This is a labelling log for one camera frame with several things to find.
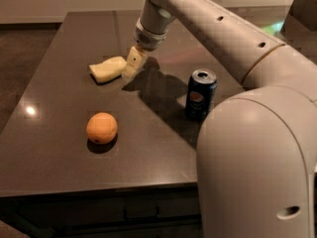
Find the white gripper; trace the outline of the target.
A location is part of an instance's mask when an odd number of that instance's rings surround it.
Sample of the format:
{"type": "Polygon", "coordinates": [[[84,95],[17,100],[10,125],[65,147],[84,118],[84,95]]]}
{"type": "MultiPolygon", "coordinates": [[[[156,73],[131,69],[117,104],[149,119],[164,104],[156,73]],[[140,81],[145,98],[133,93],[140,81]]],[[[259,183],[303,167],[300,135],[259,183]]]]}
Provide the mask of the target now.
{"type": "Polygon", "coordinates": [[[127,63],[121,74],[126,80],[133,80],[141,71],[148,58],[147,52],[156,50],[166,39],[168,24],[152,24],[145,27],[141,20],[136,23],[134,39],[138,46],[132,46],[127,56],[127,63]]]}

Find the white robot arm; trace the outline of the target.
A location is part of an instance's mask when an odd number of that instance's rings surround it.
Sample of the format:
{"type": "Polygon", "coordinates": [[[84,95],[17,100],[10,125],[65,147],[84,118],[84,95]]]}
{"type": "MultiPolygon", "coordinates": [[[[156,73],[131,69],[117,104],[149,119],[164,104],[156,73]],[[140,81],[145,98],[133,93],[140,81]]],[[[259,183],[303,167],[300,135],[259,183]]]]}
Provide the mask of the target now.
{"type": "Polygon", "coordinates": [[[146,0],[146,51],[183,26],[243,87],[204,120],[197,183],[204,238],[315,238],[317,66],[211,0],[146,0]]]}

